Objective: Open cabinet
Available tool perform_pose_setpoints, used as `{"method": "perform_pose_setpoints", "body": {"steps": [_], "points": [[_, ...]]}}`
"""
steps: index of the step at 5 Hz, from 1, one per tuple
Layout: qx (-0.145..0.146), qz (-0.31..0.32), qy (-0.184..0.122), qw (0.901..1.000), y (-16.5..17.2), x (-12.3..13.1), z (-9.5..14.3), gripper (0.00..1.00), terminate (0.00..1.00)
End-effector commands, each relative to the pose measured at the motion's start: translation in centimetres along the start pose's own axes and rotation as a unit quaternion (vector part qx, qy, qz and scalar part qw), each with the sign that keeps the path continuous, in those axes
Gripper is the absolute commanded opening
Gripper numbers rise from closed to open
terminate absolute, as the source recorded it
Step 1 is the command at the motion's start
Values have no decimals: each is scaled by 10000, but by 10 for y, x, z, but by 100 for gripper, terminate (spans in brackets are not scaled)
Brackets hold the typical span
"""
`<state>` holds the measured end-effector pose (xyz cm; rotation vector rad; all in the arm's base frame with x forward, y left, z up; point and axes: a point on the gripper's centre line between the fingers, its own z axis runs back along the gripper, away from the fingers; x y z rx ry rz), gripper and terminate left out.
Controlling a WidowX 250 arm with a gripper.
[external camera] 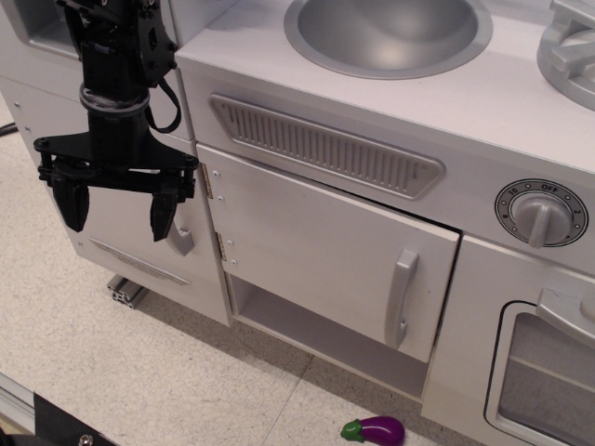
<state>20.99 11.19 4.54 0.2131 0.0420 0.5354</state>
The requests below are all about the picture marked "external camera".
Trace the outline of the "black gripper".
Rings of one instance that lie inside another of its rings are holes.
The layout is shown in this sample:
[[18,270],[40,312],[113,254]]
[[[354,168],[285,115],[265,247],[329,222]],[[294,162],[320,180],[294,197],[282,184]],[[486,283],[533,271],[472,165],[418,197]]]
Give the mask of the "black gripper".
[[159,141],[144,112],[132,117],[88,115],[85,133],[41,137],[40,178],[53,190],[68,228],[82,231],[90,187],[152,194],[150,223],[155,242],[171,229],[178,203],[194,196],[198,160]]

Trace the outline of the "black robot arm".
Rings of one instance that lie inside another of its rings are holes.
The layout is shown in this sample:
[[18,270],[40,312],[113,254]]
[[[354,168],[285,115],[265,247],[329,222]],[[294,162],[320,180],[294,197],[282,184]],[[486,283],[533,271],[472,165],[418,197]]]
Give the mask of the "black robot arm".
[[194,195],[195,157],[166,146],[156,133],[150,91],[159,87],[175,107],[179,98],[165,77],[177,66],[157,1],[62,1],[60,6],[83,66],[79,98],[87,111],[85,133],[43,137],[39,177],[52,190],[68,228],[83,230],[89,188],[152,196],[150,225],[159,242],[173,228],[177,207]]

